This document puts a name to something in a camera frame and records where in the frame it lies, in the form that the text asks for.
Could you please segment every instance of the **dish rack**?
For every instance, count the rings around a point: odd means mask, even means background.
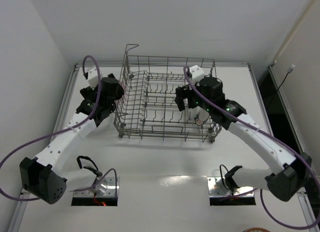
[[[221,126],[210,118],[198,126],[195,109],[179,111],[175,103],[176,88],[187,81],[183,66],[198,65],[206,74],[216,75],[213,59],[128,55],[138,44],[127,44],[121,68],[123,97],[114,111],[114,126],[119,137],[176,138],[213,143]]]

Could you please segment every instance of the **metal wire basket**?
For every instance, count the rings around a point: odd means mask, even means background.
[[[114,126],[119,137],[138,136],[201,140],[213,143],[221,126],[210,118],[198,126],[194,111],[179,111],[176,88],[187,84],[183,66],[198,65],[205,73],[216,75],[213,59],[128,55],[138,44],[127,44],[120,83],[124,96],[117,103]]]

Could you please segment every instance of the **brown round object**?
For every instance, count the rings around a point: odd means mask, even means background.
[[[255,228],[248,228],[247,230],[245,230],[243,232],[270,232],[270,231],[265,228],[255,227]]]

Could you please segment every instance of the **white table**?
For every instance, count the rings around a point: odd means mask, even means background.
[[[102,67],[106,76],[120,67]],[[217,67],[228,99],[240,103],[262,129],[268,130],[256,82],[247,66]],[[87,87],[79,72],[68,105],[66,122],[82,101]],[[217,176],[220,164],[266,169],[264,161],[240,139],[223,130],[214,144],[182,139],[118,137],[114,117],[106,119],[65,165],[77,168],[78,155],[90,156],[103,172],[115,168],[120,176],[117,207],[71,206],[72,193],[54,205],[29,202],[19,232],[241,232],[263,227],[272,232],[293,231],[275,222],[263,210],[259,193],[256,205],[210,206],[206,176]],[[306,225],[298,196],[282,202],[265,192],[271,213],[284,223]]]

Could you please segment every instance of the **white wall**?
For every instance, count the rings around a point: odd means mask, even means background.
[[[301,21],[288,44],[276,58],[275,78],[278,85],[290,65],[294,71],[280,91],[320,174],[320,0],[316,0]]]
[[[31,0],[68,61],[87,53],[249,62],[259,77],[311,0]]]
[[[30,0],[0,0],[0,159],[19,145],[52,132],[68,81],[67,65]],[[48,141],[27,147],[0,170],[0,186],[17,196],[19,163]],[[0,195],[0,232],[15,202]]]

